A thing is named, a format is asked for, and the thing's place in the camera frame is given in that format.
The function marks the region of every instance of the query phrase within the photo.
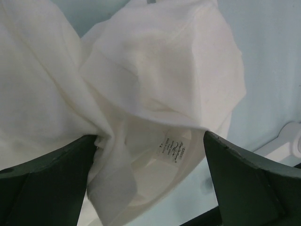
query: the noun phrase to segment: white cloth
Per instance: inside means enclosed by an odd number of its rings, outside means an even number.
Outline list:
[[[215,1],[130,2],[83,40],[48,0],[1,3],[1,167],[97,134],[88,196],[119,226],[200,163],[206,130],[227,134],[246,90]]]

